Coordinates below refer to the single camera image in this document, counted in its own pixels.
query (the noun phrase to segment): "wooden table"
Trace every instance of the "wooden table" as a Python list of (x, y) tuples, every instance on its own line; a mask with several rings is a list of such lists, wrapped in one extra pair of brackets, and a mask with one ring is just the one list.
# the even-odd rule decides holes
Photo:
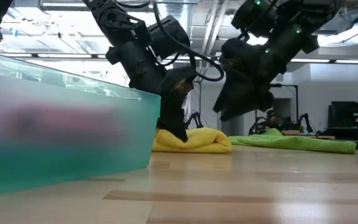
[(235, 147), (0, 196), (0, 224), (358, 224), (356, 155)]

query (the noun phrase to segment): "folded towel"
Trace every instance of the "folded towel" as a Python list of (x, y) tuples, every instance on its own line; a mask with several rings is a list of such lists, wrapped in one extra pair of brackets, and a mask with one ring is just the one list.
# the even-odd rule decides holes
[(284, 136), (277, 129), (270, 129), (261, 135), (229, 137), (233, 145), (259, 146), (277, 149), (294, 149), (316, 152), (333, 152), (353, 154), (356, 152), (354, 142), (337, 142), (303, 136)]
[(221, 131), (198, 128), (186, 132), (188, 140), (183, 142), (167, 130), (158, 130), (153, 152), (226, 153), (232, 149), (229, 138)]

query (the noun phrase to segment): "white wall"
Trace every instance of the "white wall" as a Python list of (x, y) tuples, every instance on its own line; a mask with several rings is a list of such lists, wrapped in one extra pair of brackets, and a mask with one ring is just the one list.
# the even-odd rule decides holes
[(332, 101), (358, 101), (358, 65), (307, 65), (292, 82), (299, 85), (300, 114), (308, 113), (317, 130), (327, 128)]
[[(212, 69), (209, 70), (206, 74), (210, 77), (217, 77), (218, 75), (216, 72)], [(284, 82), (282, 83), (291, 83), (291, 73), (286, 73), (284, 75)], [(219, 116), (217, 113), (213, 111), (213, 106), (216, 102), (216, 99), (218, 98), (221, 89), (223, 87), (224, 82), (220, 83), (211, 83), (204, 81), (202, 83), (201, 87), (201, 121), (204, 126), (209, 126), (213, 129), (219, 128)], [(288, 98), (292, 99), (295, 98), (293, 94), (286, 88), (272, 88), (271, 92), (276, 98)], [(190, 92), (190, 99), (191, 99), (191, 110), (199, 111), (199, 103), (198, 103), (198, 92), (196, 90), (192, 90)], [(255, 113), (251, 111), (250, 113), (247, 113), (244, 115), (244, 133), (248, 134), (249, 128), (253, 125), (255, 122)]]

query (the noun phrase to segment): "translucent plastic bin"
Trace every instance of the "translucent plastic bin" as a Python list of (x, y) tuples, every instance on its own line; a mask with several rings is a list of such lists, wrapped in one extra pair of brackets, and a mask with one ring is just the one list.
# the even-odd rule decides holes
[(147, 166), (160, 97), (0, 56), (0, 193)]

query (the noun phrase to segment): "green towel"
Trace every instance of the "green towel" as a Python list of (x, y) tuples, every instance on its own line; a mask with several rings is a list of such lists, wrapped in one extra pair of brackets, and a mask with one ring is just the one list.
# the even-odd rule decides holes
[(343, 154), (356, 153), (356, 143), (354, 142), (337, 142), (303, 136), (284, 136), (277, 129), (270, 129), (261, 135), (232, 136), (229, 139), (233, 145), (237, 146), (259, 146)]

